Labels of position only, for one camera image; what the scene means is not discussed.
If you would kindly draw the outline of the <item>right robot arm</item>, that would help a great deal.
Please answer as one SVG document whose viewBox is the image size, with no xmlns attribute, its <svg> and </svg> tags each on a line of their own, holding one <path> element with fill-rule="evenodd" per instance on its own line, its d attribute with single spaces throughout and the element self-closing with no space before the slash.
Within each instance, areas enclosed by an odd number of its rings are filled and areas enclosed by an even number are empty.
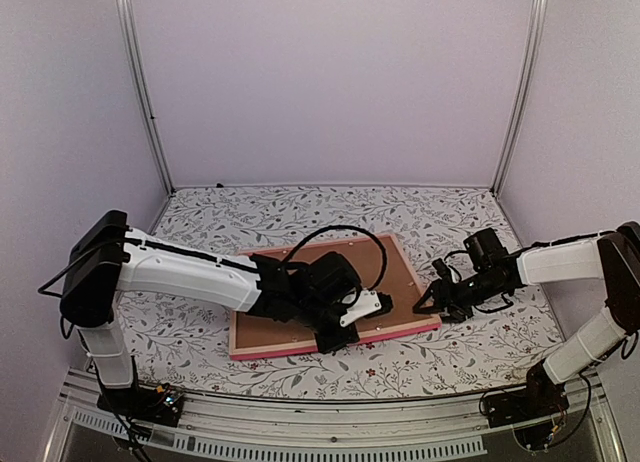
<svg viewBox="0 0 640 462">
<path fill-rule="evenodd" d="M 581 371 L 603 363 L 628 338 L 639 336 L 639 224 L 629 221 L 604 230 L 536 242 L 509 251 L 493 228 L 468 236 L 460 251 L 474 270 L 463 278 L 446 258 L 432 264 L 437 277 L 412 310 L 436 314 L 449 322 L 464 322 L 487 300 L 508 299 L 527 287 L 553 287 L 567 295 L 584 283 L 592 314 L 553 352 L 526 374 L 526 389 L 517 397 L 517 409 L 537 418 L 552 406 L 564 384 Z"/>
</svg>

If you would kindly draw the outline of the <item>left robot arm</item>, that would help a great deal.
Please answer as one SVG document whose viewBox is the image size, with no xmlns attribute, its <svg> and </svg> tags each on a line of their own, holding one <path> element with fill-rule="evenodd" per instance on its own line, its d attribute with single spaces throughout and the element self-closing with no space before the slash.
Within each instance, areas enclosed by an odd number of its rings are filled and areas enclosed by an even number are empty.
<svg viewBox="0 0 640 462">
<path fill-rule="evenodd" d="M 223 256 L 175 245 L 106 212 L 72 248 L 66 267 L 37 292 L 59 301 L 63 322 L 78 329 L 93 358 L 101 391 L 128 416 L 148 408 L 137 369 L 124 347 L 114 300 L 119 292 L 152 292 L 194 299 L 310 329 L 317 347 L 331 352 L 359 339 L 357 321 L 388 313 L 393 302 L 378 292 L 388 267 L 365 284 L 348 259 L 330 251 L 312 262 L 254 253 Z"/>
</svg>

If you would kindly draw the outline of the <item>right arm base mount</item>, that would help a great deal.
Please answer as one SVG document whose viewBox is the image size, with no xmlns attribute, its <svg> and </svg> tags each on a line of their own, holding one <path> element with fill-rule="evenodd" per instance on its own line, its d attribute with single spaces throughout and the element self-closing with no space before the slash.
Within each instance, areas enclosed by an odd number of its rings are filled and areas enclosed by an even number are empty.
<svg viewBox="0 0 640 462">
<path fill-rule="evenodd" d="M 542 395 L 526 388 L 512 391 L 496 389 L 485 392 L 479 401 L 479 411 L 491 428 L 560 414 L 568 408 L 568 397 L 563 389 L 553 389 Z"/>
</svg>

